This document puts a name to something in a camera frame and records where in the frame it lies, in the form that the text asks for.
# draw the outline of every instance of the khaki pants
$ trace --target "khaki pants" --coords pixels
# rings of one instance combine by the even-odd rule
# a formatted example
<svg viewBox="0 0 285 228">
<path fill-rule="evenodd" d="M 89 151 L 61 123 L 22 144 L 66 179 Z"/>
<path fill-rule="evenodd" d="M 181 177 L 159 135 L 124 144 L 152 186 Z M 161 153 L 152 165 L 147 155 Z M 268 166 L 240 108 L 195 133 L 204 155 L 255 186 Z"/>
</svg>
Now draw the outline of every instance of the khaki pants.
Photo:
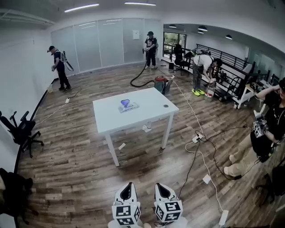
<svg viewBox="0 0 285 228">
<path fill-rule="evenodd" d="M 231 176 L 244 175 L 258 160 L 251 144 L 250 134 L 239 144 L 238 151 L 233 155 L 232 165 L 228 167 Z"/>
</svg>

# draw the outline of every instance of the person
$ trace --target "person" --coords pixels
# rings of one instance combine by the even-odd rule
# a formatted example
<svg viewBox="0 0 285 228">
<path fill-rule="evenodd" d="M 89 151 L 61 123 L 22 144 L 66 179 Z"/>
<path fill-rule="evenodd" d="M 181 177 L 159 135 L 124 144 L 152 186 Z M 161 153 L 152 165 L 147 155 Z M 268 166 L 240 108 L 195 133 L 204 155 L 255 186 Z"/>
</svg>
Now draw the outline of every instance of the person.
<svg viewBox="0 0 285 228">
<path fill-rule="evenodd" d="M 212 83 L 212 68 L 221 67 L 223 64 L 221 59 L 213 59 L 208 54 L 196 55 L 193 58 L 193 89 L 192 92 L 196 96 L 204 95 L 205 92 L 201 90 L 202 74 Z"/>
<path fill-rule="evenodd" d="M 61 91 L 69 90 L 71 86 L 65 74 L 64 63 L 61 61 L 61 52 L 54 46 L 50 46 L 48 52 L 51 52 L 51 54 L 54 57 L 53 69 L 54 70 L 57 69 L 59 81 L 61 84 L 59 90 Z"/>
<path fill-rule="evenodd" d="M 155 54 L 156 54 L 156 44 L 157 39 L 153 36 L 153 32 L 148 32 L 148 38 L 145 41 L 146 47 L 145 50 L 147 51 L 147 65 L 145 69 L 149 69 L 152 61 L 152 68 L 151 69 L 157 69 L 156 63 L 155 63 Z"/>
<path fill-rule="evenodd" d="M 285 134 L 285 78 L 279 85 L 265 89 L 257 94 L 269 106 L 265 120 L 269 129 L 257 138 L 252 131 L 240 144 L 238 151 L 230 155 L 230 167 L 224 168 L 224 173 L 230 176 L 244 175 L 259 160 L 264 162 L 269 158 L 272 145 L 283 139 Z"/>
</svg>

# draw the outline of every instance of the hand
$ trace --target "hand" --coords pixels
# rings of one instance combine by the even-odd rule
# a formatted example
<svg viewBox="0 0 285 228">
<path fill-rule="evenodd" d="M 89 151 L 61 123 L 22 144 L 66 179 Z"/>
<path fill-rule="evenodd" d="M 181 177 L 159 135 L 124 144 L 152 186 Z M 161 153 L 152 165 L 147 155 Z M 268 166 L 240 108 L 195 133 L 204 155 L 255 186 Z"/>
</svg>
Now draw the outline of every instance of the hand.
<svg viewBox="0 0 285 228">
<path fill-rule="evenodd" d="M 277 91 L 277 90 L 280 89 L 280 86 L 279 86 L 279 85 L 276 85 L 276 86 L 273 86 L 272 88 L 273 88 L 274 91 Z"/>
</svg>

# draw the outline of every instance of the black t-shirt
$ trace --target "black t-shirt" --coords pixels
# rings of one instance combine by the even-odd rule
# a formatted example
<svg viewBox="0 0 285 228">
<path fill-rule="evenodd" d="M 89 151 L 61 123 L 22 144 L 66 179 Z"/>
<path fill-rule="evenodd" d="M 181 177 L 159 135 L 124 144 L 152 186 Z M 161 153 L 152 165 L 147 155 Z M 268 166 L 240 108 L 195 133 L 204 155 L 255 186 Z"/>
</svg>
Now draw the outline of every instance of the black t-shirt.
<svg viewBox="0 0 285 228">
<path fill-rule="evenodd" d="M 151 47 L 152 45 L 156 45 L 157 39 L 156 39 L 155 37 L 153 37 L 153 38 L 147 38 L 146 41 L 145 41 L 145 43 L 147 44 L 147 47 L 149 48 L 149 47 Z M 156 51 L 156 46 L 153 47 L 152 49 L 150 49 L 150 51 L 155 52 L 155 51 Z"/>
<path fill-rule="evenodd" d="M 281 140 L 285 134 L 285 108 L 279 108 L 281 102 L 280 95 L 271 92 L 265 97 L 264 103 L 269 106 L 265 115 L 269 130 L 276 140 Z M 256 138 L 254 131 L 250 134 L 253 150 L 258 156 L 267 155 L 271 150 L 272 141 L 263 135 Z"/>
<path fill-rule="evenodd" d="M 56 62 L 56 58 L 59 58 L 59 63 L 57 65 L 57 69 L 64 69 L 64 64 L 63 62 L 61 61 L 61 52 L 60 51 L 56 51 L 53 55 L 54 57 L 54 63 Z"/>
</svg>

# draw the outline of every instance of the red object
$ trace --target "red object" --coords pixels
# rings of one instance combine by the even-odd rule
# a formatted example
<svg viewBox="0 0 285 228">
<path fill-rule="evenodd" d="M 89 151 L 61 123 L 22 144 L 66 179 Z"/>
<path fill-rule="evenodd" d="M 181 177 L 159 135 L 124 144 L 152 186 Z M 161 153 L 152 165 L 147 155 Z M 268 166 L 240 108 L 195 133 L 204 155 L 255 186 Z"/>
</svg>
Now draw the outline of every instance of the red object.
<svg viewBox="0 0 285 228">
<path fill-rule="evenodd" d="M 166 78 L 164 76 L 155 77 L 155 81 L 157 82 L 166 82 Z"/>
</svg>

